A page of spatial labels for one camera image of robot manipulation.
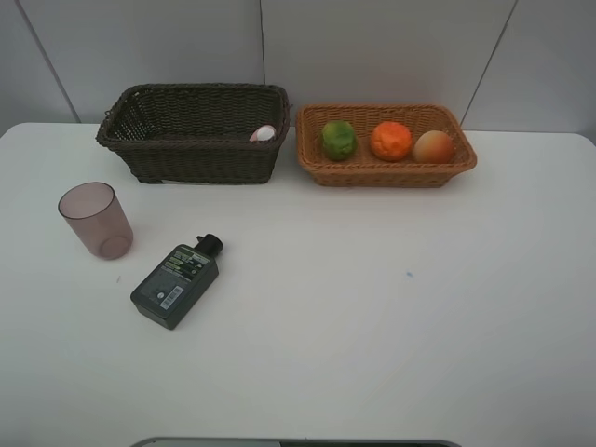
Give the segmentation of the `green lime fruit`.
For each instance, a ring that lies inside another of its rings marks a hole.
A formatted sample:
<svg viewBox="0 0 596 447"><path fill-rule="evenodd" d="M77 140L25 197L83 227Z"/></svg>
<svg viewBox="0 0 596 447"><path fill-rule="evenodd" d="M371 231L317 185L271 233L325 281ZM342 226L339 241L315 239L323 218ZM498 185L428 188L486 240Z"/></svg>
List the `green lime fruit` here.
<svg viewBox="0 0 596 447"><path fill-rule="evenodd" d="M344 120L333 120L321 131L322 151L332 161L349 159L358 147L358 139L352 125Z"/></svg>

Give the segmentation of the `pink bottle white cap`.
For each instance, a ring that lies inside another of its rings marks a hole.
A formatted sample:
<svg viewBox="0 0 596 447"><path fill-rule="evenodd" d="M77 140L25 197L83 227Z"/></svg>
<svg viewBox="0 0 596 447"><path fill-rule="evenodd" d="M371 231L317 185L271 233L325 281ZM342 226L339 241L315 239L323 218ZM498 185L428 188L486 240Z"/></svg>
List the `pink bottle white cap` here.
<svg viewBox="0 0 596 447"><path fill-rule="evenodd" d="M263 125L256 129L250 136L251 142L266 142L276 136L276 129L271 125Z"/></svg>

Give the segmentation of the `orange tangerine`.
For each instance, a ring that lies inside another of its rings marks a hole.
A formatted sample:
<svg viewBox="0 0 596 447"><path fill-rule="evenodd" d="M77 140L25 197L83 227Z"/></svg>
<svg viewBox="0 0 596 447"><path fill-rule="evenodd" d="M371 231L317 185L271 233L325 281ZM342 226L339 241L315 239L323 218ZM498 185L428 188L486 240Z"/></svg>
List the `orange tangerine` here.
<svg viewBox="0 0 596 447"><path fill-rule="evenodd" d="M401 161L409 155L412 146L412 133L399 122L385 121L378 124L370 137L372 153L388 162Z"/></svg>

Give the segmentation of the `red yellow peach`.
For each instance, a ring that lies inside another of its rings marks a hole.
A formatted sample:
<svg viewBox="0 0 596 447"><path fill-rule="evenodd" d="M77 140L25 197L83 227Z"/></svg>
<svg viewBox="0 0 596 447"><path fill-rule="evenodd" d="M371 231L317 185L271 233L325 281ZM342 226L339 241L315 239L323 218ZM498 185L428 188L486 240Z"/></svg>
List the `red yellow peach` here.
<svg viewBox="0 0 596 447"><path fill-rule="evenodd" d="M439 130L424 133L413 147L413 160L419 164L448 164L454 160L454 155L453 140Z"/></svg>

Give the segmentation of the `translucent pink plastic cup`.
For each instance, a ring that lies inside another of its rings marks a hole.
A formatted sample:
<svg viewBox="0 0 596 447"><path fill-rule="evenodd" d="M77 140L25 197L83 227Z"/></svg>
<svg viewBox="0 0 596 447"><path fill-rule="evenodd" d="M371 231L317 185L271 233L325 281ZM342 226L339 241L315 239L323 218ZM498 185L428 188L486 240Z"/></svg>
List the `translucent pink plastic cup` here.
<svg viewBox="0 0 596 447"><path fill-rule="evenodd" d="M79 184L61 197L58 211L92 255L115 260L129 252L133 232L111 185Z"/></svg>

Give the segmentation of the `orange wicker basket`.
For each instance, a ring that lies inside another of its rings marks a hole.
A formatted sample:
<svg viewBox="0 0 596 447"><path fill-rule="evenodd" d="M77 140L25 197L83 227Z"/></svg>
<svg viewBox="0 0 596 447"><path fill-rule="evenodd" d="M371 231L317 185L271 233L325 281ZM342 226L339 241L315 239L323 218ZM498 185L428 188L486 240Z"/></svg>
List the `orange wicker basket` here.
<svg viewBox="0 0 596 447"><path fill-rule="evenodd" d="M440 187L477 156L447 108L311 104L296 115L298 160L324 186Z"/></svg>

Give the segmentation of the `dark green flat bottle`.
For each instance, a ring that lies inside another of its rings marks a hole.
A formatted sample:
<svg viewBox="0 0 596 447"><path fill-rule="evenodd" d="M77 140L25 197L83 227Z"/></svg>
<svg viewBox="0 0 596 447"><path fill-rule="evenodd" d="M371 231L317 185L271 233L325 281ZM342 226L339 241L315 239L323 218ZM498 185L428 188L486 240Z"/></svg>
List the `dark green flat bottle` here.
<svg viewBox="0 0 596 447"><path fill-rule="evenodd" d="M194 247L176 246L130 295L145 317L173 330L219 276L215 258L224 248L213 234L197 238Z"/></svg>

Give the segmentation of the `dark brown wicker basket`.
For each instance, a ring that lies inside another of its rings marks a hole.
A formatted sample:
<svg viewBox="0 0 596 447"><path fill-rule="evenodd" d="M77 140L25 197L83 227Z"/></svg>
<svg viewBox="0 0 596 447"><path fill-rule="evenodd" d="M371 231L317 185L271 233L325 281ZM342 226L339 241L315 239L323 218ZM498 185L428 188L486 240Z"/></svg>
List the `dark brown wicker basket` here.
<svg viewBox="0 0 596 447"><path fill-rule="evenodd" d="M263 125L276 129L251 142ZM125 90L96 141L141 183L262 184L290 126L284 88L260 84L142 84Z"/></svg>

